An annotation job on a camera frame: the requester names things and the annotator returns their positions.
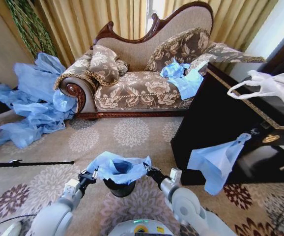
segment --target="carpet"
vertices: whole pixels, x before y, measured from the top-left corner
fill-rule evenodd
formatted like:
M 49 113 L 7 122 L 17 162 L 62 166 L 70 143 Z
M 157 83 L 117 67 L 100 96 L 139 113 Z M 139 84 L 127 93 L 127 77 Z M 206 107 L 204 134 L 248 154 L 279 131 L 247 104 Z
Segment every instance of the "carpet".
M 2 114 L 0 125 L 18 118 L 12 112 Z M 18 149 L 11 142 L 0 146 L 0 162 L 75 160 L 74 165 L 0 168 L 0 222 L 38 213 L 53 203 L 64 184 L 76 179 L 77 173 L 104 151 L 124 157 L 149 155 L 152 164 L 169 175 L 175 167 L 170 140 L 181 121 L 180 117 L 73 119 L 66 122 L 67 129 L 43 135 L 26 149 Z M 206 193 L 203 186 L 187 187 L 204 208 L 217 214 L 238 235 L 284 236 L 284 183 L 226 185 L 217 196 Z M 159 220 L 176 235 L 196 235 L 192 227 L 181 226 L 174 219 L 162 192 L 148 177 L 139 179 L 133 193 L 125 198 L 114 197 L 102 180 L 90 185 L 74 211 L 67 235 L 105 236 L 119 222 L 135 218 Z M 25 235 L 33 216 L 20 219 Z M 0 235 L 18 220 L 0 224 Z M 279 231 L 274 231 L 281 221 Z

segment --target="upholstered sofa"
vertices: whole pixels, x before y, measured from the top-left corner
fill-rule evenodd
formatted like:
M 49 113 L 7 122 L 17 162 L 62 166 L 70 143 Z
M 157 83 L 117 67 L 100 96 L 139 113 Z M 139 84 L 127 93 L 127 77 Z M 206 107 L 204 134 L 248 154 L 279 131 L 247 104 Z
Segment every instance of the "upholstered sofa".
M 167 56 L 165 64 L 172 61 L 172 57 L 178 62 L 191 63 L 188 71 L 207 59 L 228 62 L 263 61 L 262 58 L 242 57 L 238 51 L 227 48 L 224 44 L 208 42 L 213 27 L 213 13 L 206 3 L 196 1 L 186 4 L 164 20 L 160 20 L 156 14 L 152 18 L 151 29 L 145 37 L 138 40 L 118 36 L 113 31 L 113 22 L 107 23 L 95 38 L 94 49 L 87 51 L 58 78 L 55 89 L 59 88 L 66 95 L 77 98 L 77 116 L 101 118 L 182 115 L 194 98 L 181 100 L 177 87 L 160 76 L 165 65 L 160 65 L 156 61 L 158 58 Z M 182 44 L 193 33 L 198 35 L 196 45 Z M 176 44 L 176 39 L 181 39 L 181 44 Z M 95 47 L 101 48 L 99 45 L 114 51 L 114 59 L 129 64 L 128 72 L 122 76 L 120 74 L 112 83 L 106 83 L 101 75 L 89 69 L 94 57 L 93 50 Z M 217 51 L 223 53 L 222 56 L 215 55 Z M 206 66 L 200 71 L 202 75 L 205 74 L 205 68 Z

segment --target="sofa backrest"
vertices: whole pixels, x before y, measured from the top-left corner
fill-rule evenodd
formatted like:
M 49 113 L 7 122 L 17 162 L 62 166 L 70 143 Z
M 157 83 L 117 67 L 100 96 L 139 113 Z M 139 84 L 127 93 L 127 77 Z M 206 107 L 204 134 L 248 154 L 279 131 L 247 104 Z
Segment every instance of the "sofa backrest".
M 129 71 L 142 71 L 155 48 L 170 37 L 183 31 L 200 27 L 211 32 L 213 12 L 204 2 L 191 2 L 160 20 L 152 15 L 153 25 L 145 37 L 128 40 L 113 31 L 113 22 L 107 23 L 98 33 L 94 45 L 102 45 L 116 52 L 120 59 L 130 64 Z

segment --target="small trash bin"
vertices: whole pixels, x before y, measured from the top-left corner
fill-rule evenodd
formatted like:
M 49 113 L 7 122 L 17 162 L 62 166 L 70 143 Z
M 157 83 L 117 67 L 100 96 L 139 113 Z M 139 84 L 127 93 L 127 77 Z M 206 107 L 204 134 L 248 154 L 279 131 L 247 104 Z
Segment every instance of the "small trash bin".
M 128 184 L 117 184 L 112 181 L 110 178 L 103 179 L 105 185 L 110 189 L 111 193 L 114 194 L 116 197 L 123 198 L 128 196 L 136 186 L 136 182 L 133 181 L 132 183 Z

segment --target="sofa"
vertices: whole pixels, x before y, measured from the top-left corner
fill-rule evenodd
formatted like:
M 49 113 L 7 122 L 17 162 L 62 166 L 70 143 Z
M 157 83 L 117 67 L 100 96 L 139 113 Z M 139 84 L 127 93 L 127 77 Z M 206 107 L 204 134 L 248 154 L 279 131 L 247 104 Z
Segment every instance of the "sofa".
M 57 79 L 55 89 L 77 98 L 78 117 L 184 115 L 194 98 L 181 100 L 177 87 L 160 76 L 161 69 L 173 58 L 190 64 L 186 74 L 202 61 L 264 61 L 225 44 L 209 42 L 213 13 L 206 3 L 192 2 L 164 20 L 156 14 L 152 19 L 151 29 L 138 40 L 120 37 L 113 31 L 113 22 L 107 23 L 93 46 Z M 105 63 L 95 71 L 104 59 L 113 60 L 110 68 Z M 206 67 L 200 69 L 201 75 L 206 73 Z

